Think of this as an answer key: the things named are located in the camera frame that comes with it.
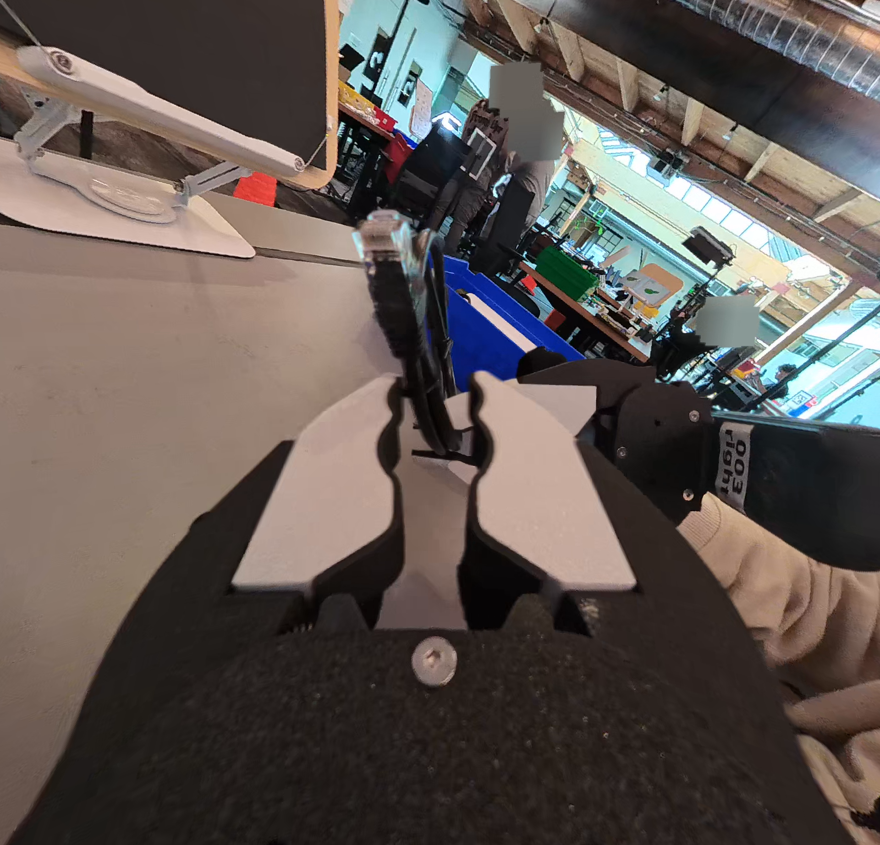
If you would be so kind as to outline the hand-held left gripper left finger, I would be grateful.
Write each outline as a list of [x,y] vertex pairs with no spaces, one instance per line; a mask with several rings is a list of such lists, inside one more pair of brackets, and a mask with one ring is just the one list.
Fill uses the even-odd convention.
[[381,593],[404,553],[402,391],[381,375],[314,418],[293,443],[231,587]]

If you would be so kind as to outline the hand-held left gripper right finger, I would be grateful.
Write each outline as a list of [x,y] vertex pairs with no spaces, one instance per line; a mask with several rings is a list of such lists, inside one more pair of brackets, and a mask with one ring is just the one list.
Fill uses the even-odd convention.
[[486,371],[471,380],[468,548],[497,553],[548,594],[627,592],[633,569],[572,437]]

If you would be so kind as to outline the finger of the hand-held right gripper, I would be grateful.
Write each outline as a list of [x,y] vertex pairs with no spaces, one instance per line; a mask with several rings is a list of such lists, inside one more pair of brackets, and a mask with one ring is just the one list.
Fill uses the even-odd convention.
[[419,466],[434,470],[442,470],[456,477],[466,485],[470,485],[477,476],[478,466],[472,456],[460,452],[439,455],[430,450],[413,449],[412,460]]
[[512,387],[549,413],[574,438],[581,435],[598,409],[595,386],[524,384],[514,379]]

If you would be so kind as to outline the blue plastic storage bin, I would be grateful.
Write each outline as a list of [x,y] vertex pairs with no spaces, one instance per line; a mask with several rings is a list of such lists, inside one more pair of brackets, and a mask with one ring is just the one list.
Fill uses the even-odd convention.
[[498,284],[481,274],[473,274],[468,264],[455,257],[445,257],[445,281],[448,293],[448,326],[451,338],[451,361],[456,387],[467,391],[471,376],[486,371],[500,380],[516,377],[523,353],[487,320],[474,311],[461,296],[476,294],[500,313],[539,347],[555,352],[566,361],[583,359],[565,340],[535,318],[506,294]]

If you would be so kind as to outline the person's right forearm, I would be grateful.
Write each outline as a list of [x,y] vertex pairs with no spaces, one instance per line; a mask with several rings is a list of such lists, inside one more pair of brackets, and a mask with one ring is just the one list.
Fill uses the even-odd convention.
[[839,743],[878,737],[878,573],[821,564],[710,493],[678,531],[777,675],[795,727]]

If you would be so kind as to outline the grey desk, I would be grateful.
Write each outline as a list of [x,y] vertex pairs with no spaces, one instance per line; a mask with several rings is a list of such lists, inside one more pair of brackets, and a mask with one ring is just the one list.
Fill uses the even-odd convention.
[[276,444],[397,369],[363,271],[2,225],[2,843],[140,591]]

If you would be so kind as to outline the green crate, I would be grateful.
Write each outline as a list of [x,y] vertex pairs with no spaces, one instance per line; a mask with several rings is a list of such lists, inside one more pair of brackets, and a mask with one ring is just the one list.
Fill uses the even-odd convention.
[[574,301],[582,301],[600,287],[600,278],[565,251],[548,246],[535,259],[537,273]]

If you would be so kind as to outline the easel board with leaf prints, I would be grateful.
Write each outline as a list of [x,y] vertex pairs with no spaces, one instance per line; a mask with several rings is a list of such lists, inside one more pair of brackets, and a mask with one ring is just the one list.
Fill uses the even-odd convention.
[[656,263],[634,270],[621,279],[622,288],[650,308],[660,308],[684,286],[684,281]]

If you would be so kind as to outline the black office chair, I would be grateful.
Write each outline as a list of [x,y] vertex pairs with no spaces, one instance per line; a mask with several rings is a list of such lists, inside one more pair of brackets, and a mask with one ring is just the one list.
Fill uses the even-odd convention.
[[477,239],[468,259],[468,268],[473,274],[481,274],[497,283],[528,313],[540,318],[540,309],[534,298],[522,286],[501,279],[502,274],[518,271],[523,260],[517,246],[526,229],[525,220],[533,198],[534,193],[518,181],[511,179],[508,182],[492,217],[489,234]]
[[446,183],[468,157],[468,145],[436,122],[401,166],[390,187],[388,208],[407,216],[417,230],[426,226]]

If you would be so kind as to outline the black monitor on stand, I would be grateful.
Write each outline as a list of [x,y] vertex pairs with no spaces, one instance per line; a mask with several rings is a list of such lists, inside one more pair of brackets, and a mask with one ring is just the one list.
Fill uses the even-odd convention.
[[691,230],[682,246],[703,263],[718,269],[732,264],[734,259],[732,248],[701,225]]

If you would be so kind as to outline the white tablet stand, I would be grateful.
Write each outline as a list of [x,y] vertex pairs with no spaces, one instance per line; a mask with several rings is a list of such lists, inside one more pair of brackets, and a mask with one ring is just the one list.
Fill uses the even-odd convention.
[[[296,177],[305,161],[161,99],[138,84],[57,47],[2,42],[2,75],[17,82],[32,110],[2,140],[2,215],[64,235],[248,259],[255,249],[203,194],[255,171]],[[170,183],[47,151],[83,111],[165,134],[220,159]]]

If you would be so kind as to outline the red crate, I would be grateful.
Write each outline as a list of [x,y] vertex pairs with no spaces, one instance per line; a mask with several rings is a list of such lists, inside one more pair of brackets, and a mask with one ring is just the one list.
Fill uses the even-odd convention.
[[253,172],[238,179],[233,196],[250,203],[276,207],[278,181],[260,172]]

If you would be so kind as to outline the person's cream sweater torso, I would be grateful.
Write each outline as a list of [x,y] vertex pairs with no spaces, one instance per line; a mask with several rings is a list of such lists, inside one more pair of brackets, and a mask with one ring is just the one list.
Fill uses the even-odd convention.
[[789,704],[803,758],[843,828],[879,842],[879,681]]

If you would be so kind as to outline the large metal duct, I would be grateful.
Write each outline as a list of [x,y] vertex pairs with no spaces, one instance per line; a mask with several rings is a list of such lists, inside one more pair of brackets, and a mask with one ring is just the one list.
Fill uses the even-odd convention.
[[512,0],[878,197],[878,101],[671,0]]

